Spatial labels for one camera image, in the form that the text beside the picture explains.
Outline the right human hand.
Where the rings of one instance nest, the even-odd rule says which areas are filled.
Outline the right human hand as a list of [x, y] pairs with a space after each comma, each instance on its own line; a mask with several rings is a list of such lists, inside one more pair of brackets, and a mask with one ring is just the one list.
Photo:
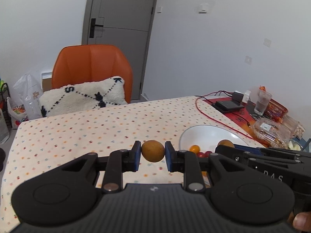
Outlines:
[[294, 217], [293, 227], [300, 231], [311, 231], [311, 212], [300, 212]]

